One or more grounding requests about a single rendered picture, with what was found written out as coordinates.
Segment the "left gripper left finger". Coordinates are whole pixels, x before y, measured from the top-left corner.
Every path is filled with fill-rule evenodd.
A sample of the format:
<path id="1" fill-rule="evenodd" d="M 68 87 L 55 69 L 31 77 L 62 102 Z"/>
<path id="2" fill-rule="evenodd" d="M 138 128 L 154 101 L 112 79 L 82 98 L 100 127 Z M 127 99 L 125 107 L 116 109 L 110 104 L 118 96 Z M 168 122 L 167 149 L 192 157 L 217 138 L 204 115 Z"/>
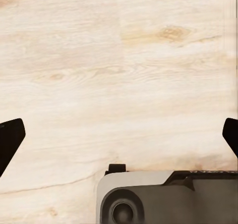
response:
<path id="1" fill-rule="evenodd" d="M 0 177 L 25 136 L 25 128 L 21 118 L 0 123 Z"/>

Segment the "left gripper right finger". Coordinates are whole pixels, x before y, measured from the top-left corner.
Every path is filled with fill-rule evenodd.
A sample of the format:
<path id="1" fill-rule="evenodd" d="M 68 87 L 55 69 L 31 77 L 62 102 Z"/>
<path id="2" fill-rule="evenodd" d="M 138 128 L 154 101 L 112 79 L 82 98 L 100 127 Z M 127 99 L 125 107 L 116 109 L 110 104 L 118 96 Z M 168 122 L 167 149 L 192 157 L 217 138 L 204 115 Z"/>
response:
<path id="1" fill-rule="evenodd" d="M 222 136 L 238 158 L 238 120 L 226 118 Z"/>

